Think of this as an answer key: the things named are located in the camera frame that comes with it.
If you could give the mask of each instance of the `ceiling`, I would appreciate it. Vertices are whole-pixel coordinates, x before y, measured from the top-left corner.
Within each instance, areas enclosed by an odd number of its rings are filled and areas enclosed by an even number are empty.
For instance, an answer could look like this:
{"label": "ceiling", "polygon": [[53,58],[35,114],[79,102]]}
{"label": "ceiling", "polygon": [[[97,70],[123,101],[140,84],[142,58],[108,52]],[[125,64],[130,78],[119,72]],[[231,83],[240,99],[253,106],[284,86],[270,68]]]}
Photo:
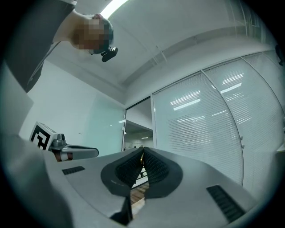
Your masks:
{"label": "ceiling", "polygon": [[[78,0],[76,11],[101,12],[110,0]],[[234,34],[245,35],[244,16],[235,0],[128,0],[109,18],[118,54],[106,63],[100,55],[62,42],[48,60],[63,70],[69,62],[116,90],[186,47]]]}
{"label": "ceiling", "polygon": [[138,133],[146,133],[149,135],[152,135],[151,130],[146,130],[139,125],[133,124],[132,122],[126,120],[126,127],[125,127],[125,132],[127,134],[138,134]]}

